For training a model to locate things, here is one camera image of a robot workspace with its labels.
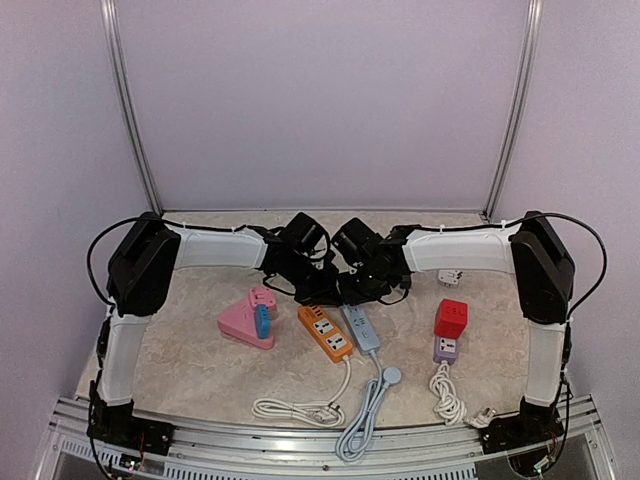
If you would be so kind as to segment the light blue power strip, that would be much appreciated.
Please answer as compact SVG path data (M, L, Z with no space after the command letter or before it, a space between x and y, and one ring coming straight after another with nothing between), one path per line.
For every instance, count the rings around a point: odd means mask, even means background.
M362 355L376 353L380 348L380 339L374 331L373 325L360 306L342 305L341 313L356 341Z

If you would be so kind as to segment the orange power strip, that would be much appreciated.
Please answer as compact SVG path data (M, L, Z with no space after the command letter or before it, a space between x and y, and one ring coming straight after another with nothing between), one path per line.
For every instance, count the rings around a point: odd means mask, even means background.
M353 355L352 342L322 307L299 306L297 315L302 325L334 364Z

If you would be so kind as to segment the white plug adapter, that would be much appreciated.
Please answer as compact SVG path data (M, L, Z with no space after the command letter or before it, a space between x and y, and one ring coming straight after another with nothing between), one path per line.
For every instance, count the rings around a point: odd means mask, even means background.
M446 288L457 288L463 272L457 269L442 269L437 272L437 282Z

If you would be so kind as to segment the red cube socket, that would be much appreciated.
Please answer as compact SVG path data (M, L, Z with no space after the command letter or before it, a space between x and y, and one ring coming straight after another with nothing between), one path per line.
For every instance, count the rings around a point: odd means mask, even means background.
M438 307L434 334L439 337L458 339L468 325L467 303L443 299Z

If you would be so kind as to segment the purple power strip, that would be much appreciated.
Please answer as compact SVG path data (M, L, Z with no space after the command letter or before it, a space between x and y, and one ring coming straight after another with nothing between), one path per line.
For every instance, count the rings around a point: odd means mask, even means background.
M459 356L459 342L456 339L436 336L434 343L433 361L436 364L445 362L453 365Z

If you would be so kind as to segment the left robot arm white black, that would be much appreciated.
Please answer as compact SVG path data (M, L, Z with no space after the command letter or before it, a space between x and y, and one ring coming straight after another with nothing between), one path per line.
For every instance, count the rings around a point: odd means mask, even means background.
M129 231L107 265L107 284L96 291L108 307L108 337L100 350L98 398L108 406L102 430L121 445L140 434L137 418L122 407L132 401L134 371L151 317L164 305L175 271L200 267L255 269L266 279L279 276L304 306L337 306L338 269L334 254L316 252L326 230L298 213L284 227L242 225L217 228L179 224L145 212L125 220Z

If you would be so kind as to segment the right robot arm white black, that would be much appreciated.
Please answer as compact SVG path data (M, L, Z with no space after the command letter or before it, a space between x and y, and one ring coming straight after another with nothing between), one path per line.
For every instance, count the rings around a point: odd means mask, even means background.
M350 305L382 301L395 288L407 292L418 272L479 270L511 276L529 325L523 397L529 407L515 416L511 433L518 442L531 444L549 429L545 408L554 404L560 384L575 264L542 213L530 211L497 225L398 225L387 236L353 218L331 244L351 268L338 277Z

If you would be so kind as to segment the pink square plug adapter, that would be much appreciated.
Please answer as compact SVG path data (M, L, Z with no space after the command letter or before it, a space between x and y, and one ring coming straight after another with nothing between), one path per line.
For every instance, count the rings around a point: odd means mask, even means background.
M248 299L254 311L256 311L260 305L265 306L270 313L274 313L277 310L275 293L265 286L251 288Z

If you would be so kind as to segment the blue plug adapter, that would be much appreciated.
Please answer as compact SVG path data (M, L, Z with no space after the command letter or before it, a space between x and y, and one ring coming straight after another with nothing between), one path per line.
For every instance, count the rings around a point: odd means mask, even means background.
M271 312L264 304L258 304L254 313L257 338L265 340L271 335Z

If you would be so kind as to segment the right aluminium corner post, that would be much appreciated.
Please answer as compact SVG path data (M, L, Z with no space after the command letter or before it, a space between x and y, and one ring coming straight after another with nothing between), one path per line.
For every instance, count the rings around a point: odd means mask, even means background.
M482 210L486 220L492 220L495 217L517 143L519 129L526 108L531 76L534 70L543 5L544 2L542 0L531 0L528 2L526 25L516 72L514 91L507 117L506 130L499 149L498 162L488 197Z

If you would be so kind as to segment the aluminium corner post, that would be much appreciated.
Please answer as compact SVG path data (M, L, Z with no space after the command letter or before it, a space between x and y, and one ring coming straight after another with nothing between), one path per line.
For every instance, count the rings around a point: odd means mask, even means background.
M531 0L528 2L526 25L516 72L514 91L507 117L506 130L499 149L498 162L488 197L482 210L486 220L492 220L495 217L517 143L519 129L526 108L531 76L534 70L543 5L544 2L542 0Z
M146 155L129 86L123 42L119 30L117 4L114 0L101 0L100 11L116 96L135 166L149 209L162 215L164 213L163 205Z

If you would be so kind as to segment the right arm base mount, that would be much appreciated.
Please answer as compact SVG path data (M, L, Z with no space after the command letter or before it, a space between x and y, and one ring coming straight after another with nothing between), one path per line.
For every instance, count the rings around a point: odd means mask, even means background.
M560 438L565 427L555 404L538 406L522 398L515 415L496 417L479 431L485 455Z

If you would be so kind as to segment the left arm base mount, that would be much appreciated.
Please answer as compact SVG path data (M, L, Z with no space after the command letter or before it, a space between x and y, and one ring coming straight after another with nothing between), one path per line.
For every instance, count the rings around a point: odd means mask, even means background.
M171 423L133 415L134 402L107 406L99 397L92 398L87 435L110 445L167 456L175 426Z

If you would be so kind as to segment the aluminium front rail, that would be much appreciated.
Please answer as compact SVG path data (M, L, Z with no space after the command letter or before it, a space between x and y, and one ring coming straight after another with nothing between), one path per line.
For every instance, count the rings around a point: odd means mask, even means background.
M141 467L124 470L128 450L90 441L87 403L58 400L43 438L34 479L99 479L94 459L122 479L516 479L550 451L538 443L486 453L466 427L382 428L353 464L334 454L335 431L237 425L147 413L174 425L165 456L145 454Z

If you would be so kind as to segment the left aluminium corner post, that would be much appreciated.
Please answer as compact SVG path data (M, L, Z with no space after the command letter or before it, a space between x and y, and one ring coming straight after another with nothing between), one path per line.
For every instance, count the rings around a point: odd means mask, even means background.
M114 0L101 0L100 11L116 96L135 166L149 209L162 215L164 213L163 205L146 155L129 86L123 42L119 30L117 4Z

